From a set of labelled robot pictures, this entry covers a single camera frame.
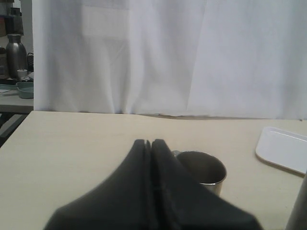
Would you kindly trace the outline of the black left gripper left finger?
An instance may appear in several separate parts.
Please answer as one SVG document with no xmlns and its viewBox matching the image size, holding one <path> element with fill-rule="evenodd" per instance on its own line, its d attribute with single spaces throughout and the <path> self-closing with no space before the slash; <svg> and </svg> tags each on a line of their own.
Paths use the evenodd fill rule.
<svg viewBox="0 0 307 230">
<path fill-rule="evenodd" d="M 149 141 L 134 141 L 114 172 L 90 192 L 58 208 L 47 230 L 152 230 L 154 196 Z"/>
</svg>

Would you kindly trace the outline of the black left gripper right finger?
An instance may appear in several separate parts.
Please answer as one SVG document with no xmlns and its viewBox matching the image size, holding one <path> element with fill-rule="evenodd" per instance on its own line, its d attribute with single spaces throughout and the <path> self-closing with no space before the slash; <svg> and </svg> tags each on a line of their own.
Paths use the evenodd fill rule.
<svg viewBox="0 0 307 230">
<path fill-rule="evenodd" d="M 250 213 L 200 185 L 176 160 L 166 142 L 151 147 L 155 211 L 161 230 L 260 230 Z"/>
</svg>

